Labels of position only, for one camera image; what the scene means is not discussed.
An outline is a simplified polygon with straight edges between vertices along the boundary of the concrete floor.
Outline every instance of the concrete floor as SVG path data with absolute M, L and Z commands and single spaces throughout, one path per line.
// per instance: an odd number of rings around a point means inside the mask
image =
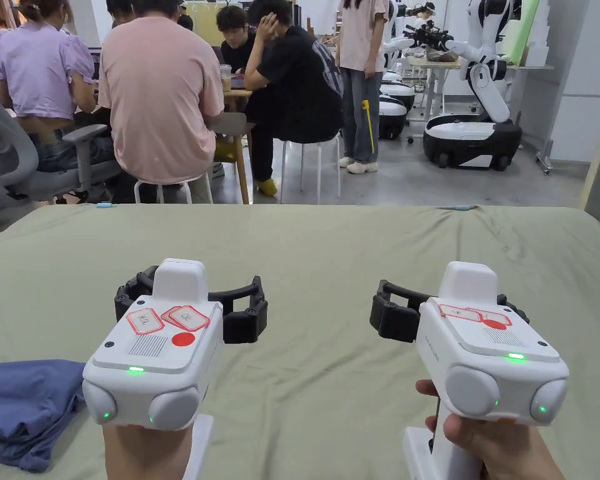
M 407 134 L 403 134 L 401 139 L 380 142 L 380 169 L 374 174 L 354 176 L 341 170 L 340 198 L 337 198 L 335 148 L 334 145 L 325 147 L 321 204 L 576 207 L 586 178 L 586 167 L 583 166 L 559 166 L 545 176 L 536 164 L 535 152 L 528 149 L 521 149 L 505 172 L 439 169 L 427 160 L 421 140 L 416 139 L 409 145 L 406 138 Z M 316 204 L 318 201 L 318 150 L 315 146 L 307 146 L 305 150 L 304 191 L 300 191 L 300 151 L 297 144 L 287 150 L 284 204 Z M 274 180 L 278 188 L 281 157 L 282 144 L 276 141 Z M 225 171 L 224 178 L 212 182 L 214 201 L 239 203 L 240 191 L 234 167 L 225 165 Z M 279 202 L 279 197 L 253 195 L 251 191 L 249 194 L 255 204 Z

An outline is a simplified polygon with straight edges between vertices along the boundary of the pink t-shirt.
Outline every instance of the pink t-shirt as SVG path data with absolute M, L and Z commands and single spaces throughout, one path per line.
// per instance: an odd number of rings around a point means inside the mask
M 111 108 L 118 163 L 136 178 L 178 183 L 207 170 L 224 110 L 220 65 L 198 35 L 163 17 L 114 28 L 102 46 L 99 104 Z
M 374 32 L 374 20 L 377 14 L 389 19 L 389 0 L 362 0 L 356 8 L 356 0 L 351 0 L 351 7 L 344 7 L 341 0 L 339 10 L 342 11 L 341 33 L 341 66 L 345 69 L 364 72 L 364 64 L 369 58 L 371 37 Z M 376 72 L 384 71 L 384 54 L 380 46 L 376 61 Z

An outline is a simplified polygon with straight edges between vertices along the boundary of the gray round knob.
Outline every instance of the gray round knob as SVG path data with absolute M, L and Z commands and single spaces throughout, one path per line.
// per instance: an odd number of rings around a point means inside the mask
M 567 381 L 554 380 L 543 384 L 531 401 L 531 416 L 536 422 L 550 424 L 558 415 L 567 394 Z
M 200 396 L 194 388 L 155 397 L 149 406 L 149 419 L 157 430 L 179 430 L 196 415 Z
M 89 413 L 96 424 L 103 425 L 113 420 L 118 410 L 116 401 L 109 392 L 87 380 L 83 380 L 82 393 Z
M 444 385 L 451 402 L 467 416 L 485 416 L 499 400 L 497 382 L 480 370 L 455 366 L 446 373 Z

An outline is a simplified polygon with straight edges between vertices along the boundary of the folded blue cloth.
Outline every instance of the folded blue cloth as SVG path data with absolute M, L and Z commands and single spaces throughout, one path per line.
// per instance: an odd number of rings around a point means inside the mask
M 44 472 L 51 449 L 84 404 L 84 364 L 0 364 L 0 463 Z

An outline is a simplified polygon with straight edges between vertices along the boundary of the yellow cane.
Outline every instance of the yellow cane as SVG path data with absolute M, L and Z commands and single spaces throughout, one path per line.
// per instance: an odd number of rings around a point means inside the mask
M 369 101 L 362 101 L 362 110 L 366 110 L 366 119 L 369 121 L 369 137 L 371 138 L 371 153 L 376 153 L 376 147 L 374 145 L 374 129 L 371 126 L 371 111 L 369 110 Z

